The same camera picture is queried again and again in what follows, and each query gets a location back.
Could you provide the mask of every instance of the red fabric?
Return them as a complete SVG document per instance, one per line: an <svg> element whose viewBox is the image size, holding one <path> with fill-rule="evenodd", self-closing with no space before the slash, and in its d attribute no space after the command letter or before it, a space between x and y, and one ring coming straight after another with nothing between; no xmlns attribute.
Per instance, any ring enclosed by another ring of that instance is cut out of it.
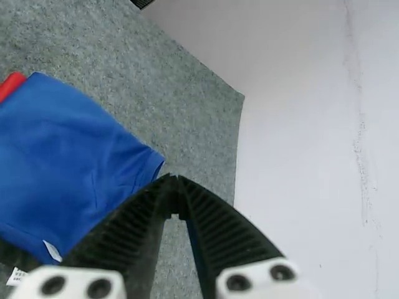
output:
<svg viewBox="0 0 399 299"><path fill-rule="evenodd" d="M19 72L11 73L8 78L0 85L0 103L13 91L15 91L24 81L25 76Z"/></svg>

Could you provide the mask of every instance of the blue towel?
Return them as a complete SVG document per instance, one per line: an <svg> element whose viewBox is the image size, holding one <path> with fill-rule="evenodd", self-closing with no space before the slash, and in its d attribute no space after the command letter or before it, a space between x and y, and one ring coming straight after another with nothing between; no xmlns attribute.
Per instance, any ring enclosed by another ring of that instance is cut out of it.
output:
<svg viewBox="0 0 399 299"><path fill-rule="evenodd" d="M0 237L57 263L163 157L80 91L34 73L0 105Z"/></svg>

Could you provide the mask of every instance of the white tag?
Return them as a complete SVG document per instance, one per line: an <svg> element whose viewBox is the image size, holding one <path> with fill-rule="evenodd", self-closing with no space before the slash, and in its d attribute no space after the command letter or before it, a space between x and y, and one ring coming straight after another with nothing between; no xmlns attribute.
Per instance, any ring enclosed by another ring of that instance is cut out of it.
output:
<svg viewBox="0 0 399 299"><path fill-rule="evenodd" d="M6 285L10 285L12 287L16 287L21 283L21 280L27 275L26 272L19 270L17 267L14 267L11 276L7 280Z"/></svg>
<svg viewBox="0 0 399 299"><path fill-rule="evenodd" d="M58 250L56 249L56 247L50 243L48 243L47 241L43 240L44 245L46 245L47 250L49 251L51 257L60 262L62 261L62 257L60 255L60 253L58 252Z"/></svg>

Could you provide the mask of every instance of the screw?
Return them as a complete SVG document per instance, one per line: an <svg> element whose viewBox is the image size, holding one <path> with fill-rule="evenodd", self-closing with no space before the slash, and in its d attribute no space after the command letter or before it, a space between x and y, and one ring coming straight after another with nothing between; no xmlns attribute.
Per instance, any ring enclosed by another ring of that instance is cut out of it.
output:
<svg viewBox="0 0 399 299"><path fill-rule="evenodd" d="M101 299L106 297L111 291L111 283L107 279L93 281L87 289L87 295L91 299Z"/></svg>
<svg viewBox="0 0 399 299"><path fill-rule="evenodd" d="M284 265L276 265L271 268L270 275L272 275L274 280L278 281L292 280L295 278L294 272Z"/></svg>
<svg viewBox="0 0 399 299"><path fill-rule="evenodd" d="M55 276L48 279L42 286L42 293L44 295L54 295L62 290L65 284L65 278L62 276Z"/></svg>
<svg viewBox="0 0 399 299"><path fill-rule="evenodd" d="M251 282L242 275L232 275L227 279L227 288L231 291L245 291L251 288Z"/></svg>

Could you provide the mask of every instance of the gray carpet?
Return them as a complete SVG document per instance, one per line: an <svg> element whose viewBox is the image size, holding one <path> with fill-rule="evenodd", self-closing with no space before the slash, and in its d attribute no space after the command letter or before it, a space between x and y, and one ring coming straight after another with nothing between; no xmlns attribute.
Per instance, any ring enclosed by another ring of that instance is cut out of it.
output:
<svg viewBox="0 0 399 299"><path fill-rule="evenodd" d="M15 70L79 88L166 157L161 174L182 174L233 202L244 97L128 0L0 0L0 78ZM152 298L201 298L176 219L165 226Z"/></svg>

